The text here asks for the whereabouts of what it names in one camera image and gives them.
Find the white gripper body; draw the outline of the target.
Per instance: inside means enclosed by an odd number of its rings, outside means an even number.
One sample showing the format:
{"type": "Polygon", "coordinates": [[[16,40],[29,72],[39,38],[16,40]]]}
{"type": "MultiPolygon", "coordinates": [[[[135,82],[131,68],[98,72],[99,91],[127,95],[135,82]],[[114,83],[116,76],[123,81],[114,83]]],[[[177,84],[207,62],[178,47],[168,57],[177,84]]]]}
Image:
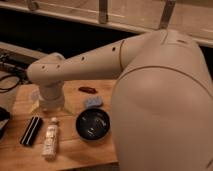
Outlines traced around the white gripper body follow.
{"type": "Polygon", "coordinates": [[[54,110],[64,106],[63,83],[39,87],[39,106],[44,110],[54,110]]]}

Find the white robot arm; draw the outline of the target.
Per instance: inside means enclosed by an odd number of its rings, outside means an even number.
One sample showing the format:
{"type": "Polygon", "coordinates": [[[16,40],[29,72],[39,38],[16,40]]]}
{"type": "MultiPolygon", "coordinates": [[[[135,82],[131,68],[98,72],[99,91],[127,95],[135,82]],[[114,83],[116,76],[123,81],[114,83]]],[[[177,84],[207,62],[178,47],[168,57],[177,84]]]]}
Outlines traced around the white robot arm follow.
{"type": "Polygon", "coordinates": [[[120,171],[213,171],[213,80],[198,44],[176,30],[32,63],[44,108],[67,80],[113,79],[111,130],[120,171]]]}

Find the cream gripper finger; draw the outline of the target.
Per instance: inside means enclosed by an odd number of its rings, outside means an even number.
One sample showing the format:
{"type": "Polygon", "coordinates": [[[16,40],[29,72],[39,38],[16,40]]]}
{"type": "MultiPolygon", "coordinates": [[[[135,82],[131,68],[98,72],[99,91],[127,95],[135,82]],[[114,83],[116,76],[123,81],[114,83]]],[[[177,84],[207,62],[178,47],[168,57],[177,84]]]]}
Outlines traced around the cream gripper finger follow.
{"type": "Polygon", "coordinates": [[[69,101],[66,101],[66,102],[64,103],[64,110],[65,110],[68,114],[70,114],[70,115],[74,115],[74,114],[75,114],[75,110],[74,110],[72,104],[71,104],[69,101]]]}
{"type": "Polygon", "coordinates": [[[32,114],[38,107],[39,107],[39,100],[36,100],[35,102],[33,102],[29,110],[29,113],[32,114]]]}

